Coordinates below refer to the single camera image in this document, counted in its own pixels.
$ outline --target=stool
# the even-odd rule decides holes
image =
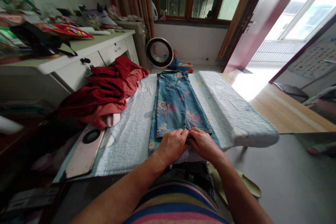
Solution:
[[[301,89],[299,89],[298,87],[287,85],[284,83],[273,82],[272,84],[277,86],[285,94],[293,97],[298,102],[301,102],[301,103],[305,102],[309,98],[309,96],[305,92],[303,92]]]

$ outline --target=hand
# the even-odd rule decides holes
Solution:
[[[202,158],[208,160],[213,165],[223,159],[225,154],[208,133],[194,127],[189,130],[189,134],[195,138],[195,140],[189,139],[192,147]]]
[[[178,160],[188,149],[188,145],[185,145],[188,134],[187,129],[178,129],[163,136],[161,144],[154,154],[162,160],[166,167]]]

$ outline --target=red cloth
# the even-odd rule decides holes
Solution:
[[[143,71],[145,77],[149,74],[147,69],[125,56],[116,58],[114,66],[92,68],[89,84],[65,98],[59,105],[59,114],[84,117],[91,115],[99,105],[119,103],[125,99],[124,80],[134,69]]]
[[[135,93],[139,87],[139,80],[147,77],[148,74],[149,71],[142,67],[141,69],[135,69],[129,73],[127,79],[124,80],[122,85],[126,98],[132,96]],[[106,123],[103,120],[104,116],[123,112],[127,107],[126,98],[123,98],[117,103],[109,103],[106,105],[97,106],[91,115],[80,117],[78,120],[85,125],[92,124],[97,128],[106,128]]]

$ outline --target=striped clothing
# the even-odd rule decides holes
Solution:
[[[171,179],[155,184],[125,223],[228,223],[214,201],[195,184]]]

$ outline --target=white quilted cover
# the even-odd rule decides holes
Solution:
[[[219,73],[200,71],[189,74],[189,79],[223,151],[234,146],[268,147],[278,141],[274,126]],[[121,121],[106,130],[91,173],[77,179],[130,172],[147,159],[155,91],[156,74],[140,81]],[[60,181],[77,145],[78,142],[66,157],[54,183]],[[197,160],[201,158],[190,149],[178,162]]]

